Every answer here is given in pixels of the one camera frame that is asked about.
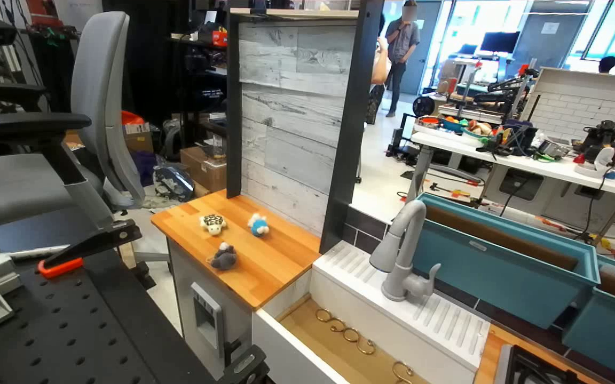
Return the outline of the blue and white plush toy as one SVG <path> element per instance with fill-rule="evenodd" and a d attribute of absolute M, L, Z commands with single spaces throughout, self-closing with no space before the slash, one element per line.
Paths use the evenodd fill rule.
<path fill-rule="evenodd" d="M 262 237 L 269 233 L 269 221 L 265 214 L 260 213 L 253 213 L 249 220 L 247 220 L 247 228 L 253 237 Z"/>

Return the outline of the green spotted turtle plush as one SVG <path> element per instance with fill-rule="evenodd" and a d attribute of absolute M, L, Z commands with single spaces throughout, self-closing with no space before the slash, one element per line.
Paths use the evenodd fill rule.
<path fill-rule="evenodd" d="M 210 234 L 222 234 L 226 230 L 226 220 L 217 213 L 201 214 L 198 224 Z"/>

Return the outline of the grey plush toy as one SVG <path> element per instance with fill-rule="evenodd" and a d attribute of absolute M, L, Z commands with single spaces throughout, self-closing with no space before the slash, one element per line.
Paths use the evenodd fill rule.
<path fill-rule="evenodd" d="M 215 271 L 228 271 L 235 267 L 235 262 L 236 262 L 236 252 L 230 242 L 222 242 L 211 257 L 211 267 Z"/>

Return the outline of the grey kitchen faucet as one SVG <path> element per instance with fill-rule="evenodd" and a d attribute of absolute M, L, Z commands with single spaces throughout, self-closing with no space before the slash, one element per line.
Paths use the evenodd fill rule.
<path fill-rule="evenodd" d="M 406 202 L 389 233 L 369 253 L 369 263 L 385 273 L 379 289 L 391 301 L 425 305 L 434 293 L 435 274 L 441 263 L 435 262 L 425 277 L 412 273 L 425 217 L 427 204 L 422 201 L 415 198 Z"/>

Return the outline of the cardboard box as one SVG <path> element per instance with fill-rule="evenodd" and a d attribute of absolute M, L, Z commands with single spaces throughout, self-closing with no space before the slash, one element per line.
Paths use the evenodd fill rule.
<path fill-rule="evenodd" d="M 180 159 L 188 174 L 204 190 L 222 190 L 226 185 L 226 162 L 210 158 L 201 147 L 185 147 Z"/>

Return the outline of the grey wood backdrop panel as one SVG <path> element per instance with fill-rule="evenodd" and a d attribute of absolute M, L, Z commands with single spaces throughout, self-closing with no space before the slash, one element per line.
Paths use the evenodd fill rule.
<path fill-rule="evenodd" d="M 379 11 L 228 14 L 228 195 L 342 240 Z"/>

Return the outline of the white dish drain board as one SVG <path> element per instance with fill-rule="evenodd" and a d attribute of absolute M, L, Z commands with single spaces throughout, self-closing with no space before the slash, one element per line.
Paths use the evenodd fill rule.
<path fill-rule="evenodd" d="M 342 240 L 311 263 L 309 293 L 428 384 L 471 384 L 488 321 L 441 293 L 391 301 L 381 282 L 369 256 Z"/>

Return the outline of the standing person in grey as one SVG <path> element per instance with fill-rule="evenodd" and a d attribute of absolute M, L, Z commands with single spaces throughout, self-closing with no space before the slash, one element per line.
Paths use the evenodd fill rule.
<path fill-rule="evenodd" d="M 402 14 L 389 23 L 386 43 L 389 43 L 389 85 L 391 85 L 391 106 L 389 117 L 397 113 L 397 102 L 402 94 L 402 77 L 406 73 L 406 64 L 419 44 L 419 25 L 415 23 L 417 0 L 406 0 Z"/>

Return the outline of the grey office chair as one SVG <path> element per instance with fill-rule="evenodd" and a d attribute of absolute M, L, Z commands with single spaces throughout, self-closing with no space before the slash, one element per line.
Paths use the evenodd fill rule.
<path fill-rule="evenodd" d="M 121 127 L 121 83 L 129 14 L 105 11 L 87 18 L 77 44 L 70 110 L 92 118 L 83 147 L 99 162 L 101 190 L 116 209 L 138 206 L 146 190 Z"/>

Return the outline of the white cluttered work desk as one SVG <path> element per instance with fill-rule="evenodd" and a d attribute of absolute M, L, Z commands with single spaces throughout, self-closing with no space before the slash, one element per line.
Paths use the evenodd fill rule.
<path fill-rule="evenodd" d="M 573 159 L 545 162 L 528 156 L 498 156 L 483 150 L 483 143 L 470 132 L 454 134 L 427 125 L 417 125 L 409 143 L 419 144 L 425 153 L 441 149 L 486 162 L 491 174 L 485 180 L 483 195 L 488 201 L 504 202 L 509 194 L 500 185 L 509 170 L 518 170 L 538 177 L 539 185 L 532 198 L 516 195 L 516 209 L 599 234 L 615 221 L 615 177 L 607 179 Z"/>

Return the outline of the orange handled black clamp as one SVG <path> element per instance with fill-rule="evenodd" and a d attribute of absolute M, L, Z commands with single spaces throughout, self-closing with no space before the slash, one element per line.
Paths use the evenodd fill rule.
<path fill-rule="evenodd" d="M 110 228 L 99 230 L 87 239 L 64 246 L 62 252 L 43 257 L 36 263 L 36 271 L 44 278 L 55 278 L 69 274 L 83 267 L 83 257 L 92 253 L 101 253 L 110 246 L 120 246 L 141 237 L 141 228 L 133 220 L 116 221 Z"/>

